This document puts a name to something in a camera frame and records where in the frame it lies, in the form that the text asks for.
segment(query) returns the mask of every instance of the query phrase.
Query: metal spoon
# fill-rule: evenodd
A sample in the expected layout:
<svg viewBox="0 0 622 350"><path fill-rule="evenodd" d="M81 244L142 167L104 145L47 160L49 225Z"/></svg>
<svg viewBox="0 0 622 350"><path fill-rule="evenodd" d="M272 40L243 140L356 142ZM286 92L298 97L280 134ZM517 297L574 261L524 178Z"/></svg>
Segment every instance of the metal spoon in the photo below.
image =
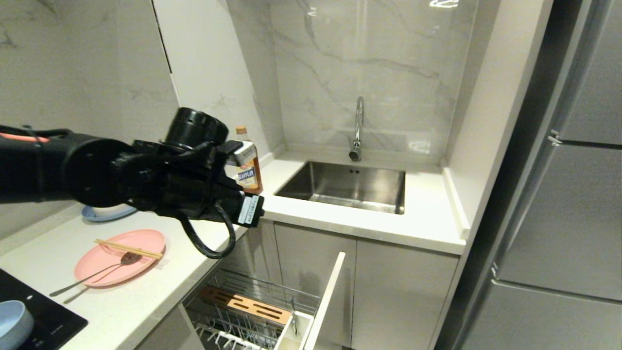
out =
<svg viewBox="0 0 622 350"><path fill-rule="evenodd" d="M59 289L57 291L53 291L53 292L50 293L50 296L57 296L57 295L59 295L61 293L65 293L66 291L72 289L73 287L81 284L82 282L88 280L89 278L91 278L91 277L93 277L95 275L98 275L98 274L106 271L107 269L109 269L111 267L130 265L130 264L133 264L133 263L137 262L140 259L141 259L140 255L138 255L136 253L127 252L127 253L123 254L123 256L121 257L121 262L120 263L116 263L114 265L110 265L110 266L106 267L105 269L103 269L102 271L98 271L98 272L90 275L89 277L86 277L85 279L83 279L81 281L77 281L76 283L74 283L74 284L72 284L70 286L66 286L65 288L61 288L61 289Z"/></svg>

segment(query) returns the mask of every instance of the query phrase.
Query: wire rack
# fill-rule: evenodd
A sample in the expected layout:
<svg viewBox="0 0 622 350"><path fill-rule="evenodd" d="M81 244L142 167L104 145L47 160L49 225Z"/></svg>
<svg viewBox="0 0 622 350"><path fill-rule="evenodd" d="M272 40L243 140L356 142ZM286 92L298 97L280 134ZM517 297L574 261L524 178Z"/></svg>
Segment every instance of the wire rack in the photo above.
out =
<svg viewBox="0 0 622 350"><path fill-rule="evenodd" d="M320 304L318 296L226 269L218 270L207 285L288 311L293 311L293 304L296 311L311 316ZM196 296L186 311L207 349L272 350L284 330L282 324Z"/></svg>

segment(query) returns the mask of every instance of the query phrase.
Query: light blue bowl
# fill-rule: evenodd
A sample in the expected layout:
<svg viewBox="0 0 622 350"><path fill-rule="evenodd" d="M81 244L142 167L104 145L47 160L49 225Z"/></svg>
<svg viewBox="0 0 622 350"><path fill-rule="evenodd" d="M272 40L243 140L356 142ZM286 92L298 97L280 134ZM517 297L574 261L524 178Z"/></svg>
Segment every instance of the light blue bowl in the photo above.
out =
<svg viewBox="0 0 622 350"><path fill-rule="evenodd" d="M0 349L16 350L28 339L35 321L19 300L0 303Z"/></svg>

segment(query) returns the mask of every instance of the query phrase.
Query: countertop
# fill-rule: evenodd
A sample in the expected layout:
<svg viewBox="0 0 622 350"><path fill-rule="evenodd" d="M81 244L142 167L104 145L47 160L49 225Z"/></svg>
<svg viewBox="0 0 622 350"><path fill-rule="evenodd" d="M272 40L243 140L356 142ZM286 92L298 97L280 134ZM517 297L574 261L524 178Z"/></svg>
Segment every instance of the countertop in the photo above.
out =
<svg viewBox="0 0 622 350"><path fill-rule="evenodd" d="M75 205L67 211L79 215L82 207ZM37 225L43 227L46 223L35 224L28 230L36 231ZM228 238L224 224L201 221L193 225L208 247L224 248ZM52 298L62 305L63 301L84 291L64 307L86 318L88 325L71 338L63 350L134 349L217 261L195 249L179 221L137 212L116 221L94 224L74 215L1 256L0 268L48 295L75 282L73 269L82 255L95 246L95 239L108 239L137 229L158 230L165 235L166 251L160 262L118 286L87 288L80 285ZM238 237L245 231L244 227L236 226Z"/></svg>
<svg viewBox="0 0 622 350"><path fill-rule="evenodd" d="M439 252L457 255L463 252L465 242L459 238L439 166L392 166L394 162L372 157L356 163L406 171L405 213L396 215L274 196L308 159L352 164L346 154L285 153L263 165L266 219ZM75 281L75 264L95 246L95 239L108 239L136 229L162 232L166 236L164 258L137 278L109 288L78 286L52 298L62 304L80 294L65 307L89 321L63 350L133 349L216 260L200 254L175 219L137 212L96 224L81 217L81 208L76 204L3 240L0 268L48 295ZM193 224L209 247L224 247L228 238L224 224L205 221ZM238 238L245 231L236 226Z"/></svg>

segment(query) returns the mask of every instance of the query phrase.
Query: white cabinet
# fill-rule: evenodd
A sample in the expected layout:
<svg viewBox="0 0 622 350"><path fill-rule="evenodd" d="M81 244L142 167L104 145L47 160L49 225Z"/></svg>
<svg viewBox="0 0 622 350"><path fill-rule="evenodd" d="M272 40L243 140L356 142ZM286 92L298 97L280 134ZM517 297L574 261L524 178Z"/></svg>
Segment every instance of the white cabinet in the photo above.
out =
<svg viewBox="0 0 622 350"><path fill-rule="evenodd" d="M341 283L334 291L334 303L325 319L327 332L319 349L350 347L356 240L327 231L276 222L274 224L283 284L300 291L319 295L328 285L326 270L334 257L345 252Z"/></svg>
<svg viewBox="0 0 622 350"><path fill-rule="evenodd" d="M352 348L427 349L458 257L360 240Z"/></svg>
<svg viewBox="0 0 622 350"><path fill-rule="evenodd" d="M197 350L202 347L188 315L179 304L151 331L136 350Z"/></svg>
<svg viewBox="0 0 622 350"><path fill-rule="evenodd" d="M282 284L272 221L261 219L258 227L246 231L236 242L233 252L218 262L218 266L260 280Z"/></svg>

